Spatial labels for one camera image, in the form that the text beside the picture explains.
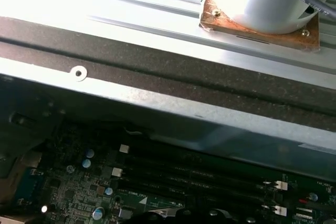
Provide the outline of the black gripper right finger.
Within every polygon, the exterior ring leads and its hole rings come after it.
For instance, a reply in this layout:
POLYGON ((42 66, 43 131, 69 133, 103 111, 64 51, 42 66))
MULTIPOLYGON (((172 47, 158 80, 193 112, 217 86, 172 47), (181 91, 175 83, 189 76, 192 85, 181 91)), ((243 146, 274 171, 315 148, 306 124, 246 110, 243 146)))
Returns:
POLYGON ((243 202, 195 196, 195 223, 265 223, 255 208, 243 202))

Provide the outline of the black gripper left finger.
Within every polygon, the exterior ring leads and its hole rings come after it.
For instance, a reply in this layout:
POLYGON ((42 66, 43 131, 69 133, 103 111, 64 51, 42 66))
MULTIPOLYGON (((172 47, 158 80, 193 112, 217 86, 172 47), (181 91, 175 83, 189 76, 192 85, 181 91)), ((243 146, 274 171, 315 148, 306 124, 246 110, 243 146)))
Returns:
POLYGON ((131 218, 131 223, 178 223, 180 219, 192 216, 193 207, 182 205, 150 209, 131 218))

